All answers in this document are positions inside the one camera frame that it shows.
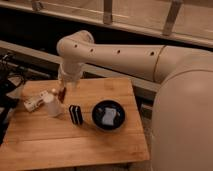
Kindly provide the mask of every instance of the wood grain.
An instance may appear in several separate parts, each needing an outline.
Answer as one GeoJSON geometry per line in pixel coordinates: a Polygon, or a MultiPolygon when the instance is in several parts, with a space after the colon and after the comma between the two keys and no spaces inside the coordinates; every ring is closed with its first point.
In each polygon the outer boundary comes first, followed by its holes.
{"type": "MultiPolygon", "coordinates": [[[[58,86],[57,81],[27,82],[22,101],[58,86]]],[[[149,159],[131,81],[126,78],[80,80],[67,86],[64,114],[51,118],[44,107],[28,113],[20,102],[0,148],[0,170],[29,170],[149,159]],[[112,99],[125,110],[124,124],[103,131],[92,122],[91,112],[101,100],[112,99]],[[84,124],[71,123],[70,104],[80,105],[84,124]]]]}

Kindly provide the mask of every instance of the white container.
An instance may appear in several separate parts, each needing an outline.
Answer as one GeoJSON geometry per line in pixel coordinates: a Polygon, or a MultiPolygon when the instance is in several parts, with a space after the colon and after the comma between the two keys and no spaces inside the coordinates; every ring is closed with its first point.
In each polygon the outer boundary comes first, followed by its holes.
{"type": "Polygon", "coordinates": [[[45,108],[51,117],[56,117],[63,113],[60,102],[51,93],[48,93],[43,97],[45,108]]]}

